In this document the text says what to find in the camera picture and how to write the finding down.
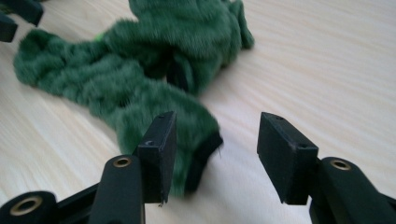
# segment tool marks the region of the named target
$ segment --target brass insert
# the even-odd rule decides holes
[[[12,206],[9,213],[14,217],[20,217],[31,213],[37,209],[40,204],[43,203],[43,199],[39,196],[31,196],[29,198],[25,198],[22,201],[18,202],[14,206]]]
[[[119,158],[118,160],[113,162],[113,165],[115,167],[121,168],[121,167],[125,167],[128,166],[129,164],[131,164],[132,160],[127,158],[127,157],[122,157]]]
[[[346,163],[345,161],[332,160],[332,161],[330,161],[330,163],[332,164],[333,167],[335,167],[339,170],[348,171],[351,169],[350,165],[348,163]]]

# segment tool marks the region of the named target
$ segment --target black object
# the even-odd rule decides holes
[[[161,114],[152,121],[135,155],[121,155],[106,163],[99,184],[58,203],[50,192],[22,194],[0,208],[0,221],[2,224],[145,223],[145,203],[167,202],[176,143],[176,113]]]
[[[319,160],[318,147],[280,116],[262,112],[257,153],[282,203],[311,196],[313,223],[396,223],[394,199],[352,162]]]
[[[40,23],[44,13],[43,7],[33,0],[0,0],[0,3],[35,26]],[[0,41],[12,42],[17,28],[14,20],[0,12]]]

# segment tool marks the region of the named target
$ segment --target wooden table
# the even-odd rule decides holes
[[[50,0],[40,28],[92,39],[132,18],[126,0]],[[146,205],[147,223],[309,223],[308,206],[281,204],[256,154],[260,114],[278,114],[319,157],[357,164],[396,198],[396,4],[391,1],[245,0],[256,38],[199,99],[218,119],[224,146],[198,191]],[[0,43],[0,204],[31,190],[58,200],[97,183],[119,155],[115,133],[85,107],[22,85],[12,60],[33,29],[17,16]]]

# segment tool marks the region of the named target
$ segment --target light wood surface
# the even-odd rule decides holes
[[[281,204],[256,154],[262,111],[290,121],[319,157],[357,164],[396,198],[396,3],[245,0],[256,38],[200,101],[218,119],[224,146],[198,191],[146,205],[147,223],[309,223],[308,206]],[[127,0],[50,0],[40,28],[92,39],[131,18]],[[22,85],[12,60],[33,29],[17,16],[0,43],[0,204],[31,190],[58,200],[97,183],[119,155],[116,135],[84,107]]]

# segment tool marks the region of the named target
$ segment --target green plush toy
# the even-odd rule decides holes
[[[132,56],[149,77],[164,77],[192,94],[254,39],[241,0],[130,0],[138,18],[119,21],[103,36],[113,52]]]
[[[241,48],[253,45],[242,3],[130,0],[130,6],[138,21],[118,21],[99,41],[72,44],[31,31],[15,72],[22,83],[87,106],[116,131],[122,153],[133,153],[157,115],[176,111],[171,192],[193,192],[222,139],[216,120],[189,93],[201,92]]]

